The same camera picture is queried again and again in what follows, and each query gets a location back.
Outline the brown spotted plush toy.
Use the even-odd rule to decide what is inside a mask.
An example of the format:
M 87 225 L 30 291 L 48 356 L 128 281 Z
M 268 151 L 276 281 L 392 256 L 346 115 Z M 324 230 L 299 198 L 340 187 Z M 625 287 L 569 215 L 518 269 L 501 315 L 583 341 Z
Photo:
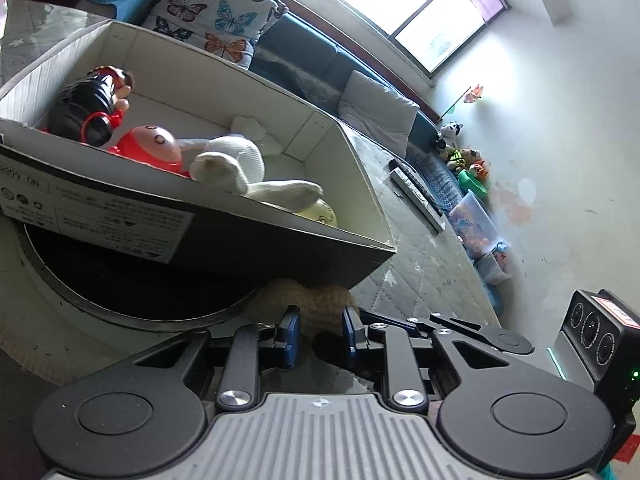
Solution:
M 341 335 L 342 312 L 353 307 L 359 312 L 352 293 L 337 285 L 305 287 L 293 280 L 269 283 L 248 300 L 244 313 L 263 323 L 275 323 L 289 306 L 300 309 L 300 329 L 312 338 L 324 332 Z

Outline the white plush rabbit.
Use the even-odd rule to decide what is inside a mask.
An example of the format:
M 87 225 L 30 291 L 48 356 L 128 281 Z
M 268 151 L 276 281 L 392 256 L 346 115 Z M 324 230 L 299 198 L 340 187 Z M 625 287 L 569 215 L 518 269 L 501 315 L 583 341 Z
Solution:
M 266 156 L 282 153 L 281 144 L 253 117 L 236 116 L 230 132 L 207 139 L 180 139 L 181 151 L 192 151 L 192 180 L 256 202 L 297 214 L 323 197 L 320 185 L 307 180 L 265 179 Z

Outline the red round tumbler toy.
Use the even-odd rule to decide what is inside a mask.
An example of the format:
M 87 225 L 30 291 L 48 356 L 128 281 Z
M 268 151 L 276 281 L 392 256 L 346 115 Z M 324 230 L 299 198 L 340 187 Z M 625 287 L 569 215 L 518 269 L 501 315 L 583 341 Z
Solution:
M 189 171 L 182 168 L 182 153 L 177 140 L 159 126 L 134 127 L 107 151 L 140 164 L 190 177 Z

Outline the black-haired red doll figurine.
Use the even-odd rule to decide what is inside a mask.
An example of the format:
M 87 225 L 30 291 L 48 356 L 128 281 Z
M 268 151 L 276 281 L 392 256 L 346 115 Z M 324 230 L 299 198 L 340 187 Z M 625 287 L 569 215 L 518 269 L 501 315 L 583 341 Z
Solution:
M 43 131 L 100 148 L 122 124 L 132 90 L 132 73 L 111 65 L 96 67 L 56 94 Z

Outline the clear plastic toy bin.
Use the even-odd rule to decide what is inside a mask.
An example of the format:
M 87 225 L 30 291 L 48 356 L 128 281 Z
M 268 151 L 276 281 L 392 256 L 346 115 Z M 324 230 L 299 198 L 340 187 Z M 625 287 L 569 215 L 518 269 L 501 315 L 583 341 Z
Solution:
M 448 219 L 482 280 L 497 286 L 508 280 L 506 260 L 510 245 L 472 192 L 450 210 Z

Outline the white remote control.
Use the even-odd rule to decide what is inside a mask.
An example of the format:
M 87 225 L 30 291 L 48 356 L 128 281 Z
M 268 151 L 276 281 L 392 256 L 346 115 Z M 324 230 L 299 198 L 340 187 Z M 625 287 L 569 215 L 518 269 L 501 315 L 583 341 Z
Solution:
M 444 232 L 446 222 L 442 218 L 442 212 L 434 201 L 434 198 L 428 194 L 424 186 L 420 186 L 420 182 L 416 178 L 412 178 L 397 159 L 392 159 L 388 163 L 390 168 L 390 180 L 392 180 L 398 188 L 408 197 L 411 203 L 420 210 L 425 219 L 437 233 Z

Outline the green plush toys pile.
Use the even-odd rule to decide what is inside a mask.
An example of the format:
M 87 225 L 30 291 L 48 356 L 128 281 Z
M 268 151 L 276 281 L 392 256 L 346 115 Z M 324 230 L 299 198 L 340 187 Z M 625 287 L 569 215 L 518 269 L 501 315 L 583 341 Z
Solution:
M 485 182 L 488 178 L 488 168 L 480 151 L 472 148 L 447 148 L 442 157 L 463 192 L 472 192 L 479 198 L 487 195 Z

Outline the round grey tray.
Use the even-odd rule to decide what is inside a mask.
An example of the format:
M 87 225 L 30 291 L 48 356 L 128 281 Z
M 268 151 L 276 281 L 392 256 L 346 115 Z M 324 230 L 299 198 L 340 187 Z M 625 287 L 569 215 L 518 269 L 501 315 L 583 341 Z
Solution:
M 65 385 L 175 334 L 227 335 L 265 285 L 224 271 L 189 280 L 147 262 L 1 221 L 1 353 Z

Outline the panda plush toy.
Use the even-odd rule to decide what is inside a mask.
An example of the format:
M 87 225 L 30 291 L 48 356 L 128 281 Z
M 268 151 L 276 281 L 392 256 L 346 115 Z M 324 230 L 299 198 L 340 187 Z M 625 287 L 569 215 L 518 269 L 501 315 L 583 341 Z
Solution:
M 455 148 L 457 146 L 457 138 L 463 128 L 461 122 L 448 122 L 439 128 L 436 146 L 443 151 L 446 148 Z

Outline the grey plain cushion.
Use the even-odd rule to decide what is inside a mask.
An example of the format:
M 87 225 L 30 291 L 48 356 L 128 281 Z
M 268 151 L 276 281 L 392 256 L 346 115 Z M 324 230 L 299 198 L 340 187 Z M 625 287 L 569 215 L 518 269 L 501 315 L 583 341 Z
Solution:
M 419 105 L 353 70 L 338 101 L 338 117 L 395 155 L 406 156 Z

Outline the white cardboard box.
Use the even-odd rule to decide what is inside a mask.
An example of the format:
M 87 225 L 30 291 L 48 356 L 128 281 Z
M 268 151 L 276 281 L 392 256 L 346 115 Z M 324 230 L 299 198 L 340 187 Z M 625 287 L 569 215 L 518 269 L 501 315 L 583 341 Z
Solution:
M 1 209 L 193 283 L 352 287 L 396 250 L 342 126 L 157 32 L 96 24 L 1 89 Z

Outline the blue sofa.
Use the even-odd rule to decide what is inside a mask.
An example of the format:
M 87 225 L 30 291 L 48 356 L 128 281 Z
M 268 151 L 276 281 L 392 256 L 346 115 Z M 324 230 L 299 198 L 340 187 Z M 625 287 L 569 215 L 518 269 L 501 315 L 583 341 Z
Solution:
M 287 13 L 259 39 L 250 71 L 335 115 L 337 102 L 353 70 L 377 82 L 383 79 L 338 42 L 295 13 Z M 350 288 L 368 311 L 414 315 L 432 312 L 469 316 L 489 322 L 502 307 L 495 289 L 485 284 L 452 229 L 437 233 L 420 210 L 390 180 L 388 163 L 397 159 L 439 206 L 449 212 L 462 199 L 460 188 L 436 158 L 436 129 L 416 116 L 405 160 L 378 148 L 357 133 L 358 154 L 366 166 L 397 247 L 395 255 L 361 281 L 356 271 L 367 263 L 361 249 L 318 235 L 264 226 L 266 240 L 256 249 L 272 278 L 292 278 L 305 286 Z

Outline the butterfly print pillow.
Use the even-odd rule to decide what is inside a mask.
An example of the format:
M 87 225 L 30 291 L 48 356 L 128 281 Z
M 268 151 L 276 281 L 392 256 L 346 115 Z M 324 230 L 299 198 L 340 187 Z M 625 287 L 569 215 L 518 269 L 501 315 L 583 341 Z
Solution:
M 142 26 L 247 70 L 259 39 L 286 12 L 281 0 L 157 0 Z

